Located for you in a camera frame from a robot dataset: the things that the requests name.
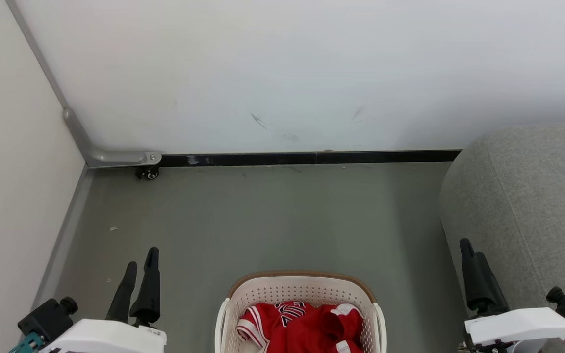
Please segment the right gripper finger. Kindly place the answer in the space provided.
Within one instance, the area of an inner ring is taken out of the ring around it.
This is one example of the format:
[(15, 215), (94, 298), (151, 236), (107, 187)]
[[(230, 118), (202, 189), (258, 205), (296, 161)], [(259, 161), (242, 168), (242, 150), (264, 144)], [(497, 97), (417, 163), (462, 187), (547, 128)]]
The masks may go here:
[(459, 246), (466, 305), (469, 310), (478, 312), (481, 306), (485, 307), (485, 280), (482, 270), (484, 255), (480, 251), (475, 251), (467, 238), (460, 239)]
[(474, 302), (477, 314), (491, 316), (506, 313), (510, 310), (495, 275), (493, 274), (485, 255), (476, 252), (474, 255)]

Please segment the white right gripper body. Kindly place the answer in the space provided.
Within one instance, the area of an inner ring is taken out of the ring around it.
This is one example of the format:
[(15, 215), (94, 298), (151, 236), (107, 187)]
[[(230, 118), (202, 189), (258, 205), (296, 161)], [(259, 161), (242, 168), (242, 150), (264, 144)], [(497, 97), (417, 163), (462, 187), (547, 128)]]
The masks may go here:
[(549, 307), (479, 317), (464, 328), (471, 353), (538, 353), (548, 340), (565, 340), (565, 318)]

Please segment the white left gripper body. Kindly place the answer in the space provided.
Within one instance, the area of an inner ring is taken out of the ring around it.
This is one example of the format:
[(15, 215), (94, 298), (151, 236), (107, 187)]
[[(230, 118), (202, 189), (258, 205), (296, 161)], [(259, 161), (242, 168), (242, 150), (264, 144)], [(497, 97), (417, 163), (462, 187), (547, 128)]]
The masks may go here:
[(164, 331), (114, 320), (82, 319), (41, 353), (163, 353)]

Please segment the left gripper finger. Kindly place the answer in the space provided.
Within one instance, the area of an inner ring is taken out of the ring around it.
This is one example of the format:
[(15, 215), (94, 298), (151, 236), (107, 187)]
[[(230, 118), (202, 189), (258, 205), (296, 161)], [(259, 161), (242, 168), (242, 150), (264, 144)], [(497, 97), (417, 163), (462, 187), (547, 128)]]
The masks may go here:
[(138, 266), (135, 261), (128, 263), (121, 283), (117, 287), (113, 300), (108, 308), (106, 320), (128, 323), (130, 300), (135, 288)]
[(143, 271), (139, 294), (129, 314), (135, 318), (135, 327), (149, 327), (161, 317), (159, 248), (152, 247), (148, 250)]

